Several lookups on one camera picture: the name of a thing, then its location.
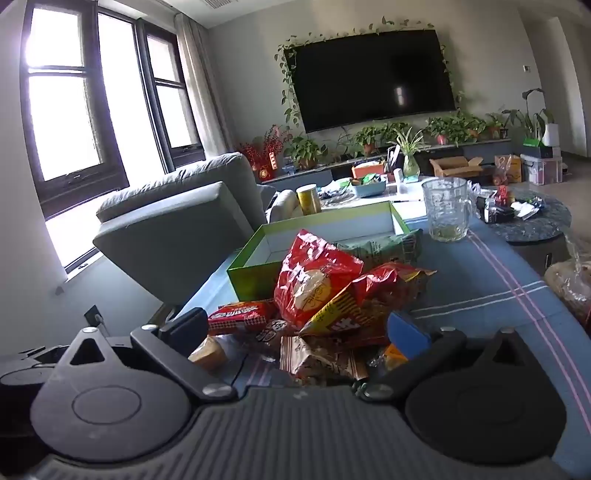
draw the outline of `window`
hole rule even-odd
[[[138,21],[142,68],[150,73],[147,85],[154,116],[161,127],[161,141],[168,145],[171,169],[204,160],[203,148],[187,96],[178,53],[172,33]]]
[[[97,252],[106,194],[204,159],[176,36],[88,0],[29,0],[21,62],[27,151],[67,272]]]
[[[50,218],[128,181],[93,48],[93,4],[29,5],[26,16],[22,116],[37,194]]]

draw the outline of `black tv screen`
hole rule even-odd
[[[455,110],[434,30],[336,38],[294,51],[289,63],[307,132]]]

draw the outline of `glass pitcher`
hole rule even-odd
[[[472,201],[464,179],[447,178],[423,183],[429,234],[440,242],[456,242],[468,232]]]

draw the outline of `open cardboard box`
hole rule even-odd
[[[433,166],[436,177],[468,179],[483,174],[483,169],[480,166],[482,160],[482,157],[475,157],[471,160],[467,160],[466,157],[447,157],[437,160],[431,159],[429,162]]]
[[[228,277],[240,301],[273,297],[283,259],[303,228],[332,244],[410,231],[391,202],[341,208],[262,225],[228,267]]]

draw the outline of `chip bag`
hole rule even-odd
[[[329,335],[383,323],[392,310],[415,300],[435,271],[389,262],[374,268],[331,299],[299,335]]]
[[[236,332],[260,332],[275,318],[277,307],[272,300],[238,301],[220,307],[209,316],[207,334],[213,336]]]
[[[274,299],[281,317],[301,329],[363,269],[363,262],[301,230],[281,266]]]

